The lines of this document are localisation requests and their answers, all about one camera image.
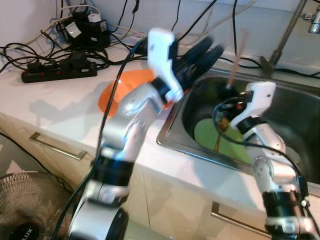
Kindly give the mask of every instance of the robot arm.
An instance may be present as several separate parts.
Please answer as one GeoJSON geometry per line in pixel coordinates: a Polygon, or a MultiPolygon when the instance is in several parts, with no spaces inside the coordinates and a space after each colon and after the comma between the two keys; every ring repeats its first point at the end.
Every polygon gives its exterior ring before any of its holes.
{"type": "Polygon", "coordinates": [[[308,209],[307,182],[286,158],[285,142],[260,119],[271,106],[275,89],[276,84],[268,81],[248,84],[246,93],[250,97],[240,97],[247,101],[234,102],[235,106],[244,103],[245,109],[231,120],[230,126],[243,134],[244,142],[252,144],[246,149],[267,213],[265,228],[272,239],[320,240],[318,227],[308,209]],[[267,146],[284,154],[254,145],[267,146]]]}
{"type": "Polygon", "coordinates": [[[95,173],[88,182],[69,228],[77,240],[122,240],[128,214],[121,205],[129,196],[129,181],[150,125],[166,104],[179,101],[193,82],[223,53],[205,38],[179,60],[173,33],[152,29],[148,34],[148,63],[157,76],[125,96],[103,129],[95,173]]]}

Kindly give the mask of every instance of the black power strip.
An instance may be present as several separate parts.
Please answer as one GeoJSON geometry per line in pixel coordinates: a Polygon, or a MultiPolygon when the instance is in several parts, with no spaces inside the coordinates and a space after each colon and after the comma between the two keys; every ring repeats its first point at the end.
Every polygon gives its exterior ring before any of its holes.
{"type": "Polygon", "coordinates": [[[59,62],[50,60],[45,64],[39,61],[29,63],[27,69],[21,74],[21,79],[25,84],[29,84],[95,77],[97,74],[97,64],[88,61],[83,51],[75,51],[70,57],[59,62]]]}

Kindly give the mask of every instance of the orange bowl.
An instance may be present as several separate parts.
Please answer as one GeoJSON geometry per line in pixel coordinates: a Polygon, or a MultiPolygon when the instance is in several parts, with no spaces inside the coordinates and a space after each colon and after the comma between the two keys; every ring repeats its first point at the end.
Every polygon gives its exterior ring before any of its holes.
{"type": "MultiPolygon", "coordinates": [[[[126,96],[133,89],[141,84],[148,83],[154,79],[154,74],[150,69],[126,71],[121,74],[120,80],[116,87],[114,98],[111,104],[108,117],[112,117],[118,110],[121,99],[126,96]]],[[[101,93],[98,100],[98,107],[101,112],[105,112],[109,98],[111,96],[112,88],[115,81],[110,83],[105,90],[101,93]]]]}

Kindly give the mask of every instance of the fan logo text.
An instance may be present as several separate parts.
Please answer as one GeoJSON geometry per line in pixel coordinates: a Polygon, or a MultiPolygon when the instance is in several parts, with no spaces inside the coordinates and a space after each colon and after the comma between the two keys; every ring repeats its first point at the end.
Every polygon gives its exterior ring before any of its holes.
{"type": "Polygon", "coordinates": [[[29,230],[26,232],[26,234],[24,235],[24,237],[21,240],[27,240],[27,238],[29,237],[31,232],[32,232],[32,229],[29,228],[29,230]]]}

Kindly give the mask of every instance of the sink basin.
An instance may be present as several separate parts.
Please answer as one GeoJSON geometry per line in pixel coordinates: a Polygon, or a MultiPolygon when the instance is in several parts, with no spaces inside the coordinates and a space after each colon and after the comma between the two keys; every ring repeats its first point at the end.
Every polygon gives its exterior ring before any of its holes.
{"type": "MultiPolygon", "coordinates": [[[[212,117],[220,101],[217,82],[226,82],[229,72],[212,70],[199,79],[192,90],[175,104],[161,129],[157,141],[173,150],[192,155],[228,168],[252,174],[250,164],[210,150],[195,141],[195,127],[203,119],[212,117]]],[[[269,78],[237,74],[234,86],[243,92],[246,85],[269,78]]],[[[320,184],[320,98],[319,89],[272,79],[277,84],[272,106],[262,119],[279,134],[285,144],[300,156],[300,170],[309,183],[320,184]]]]}

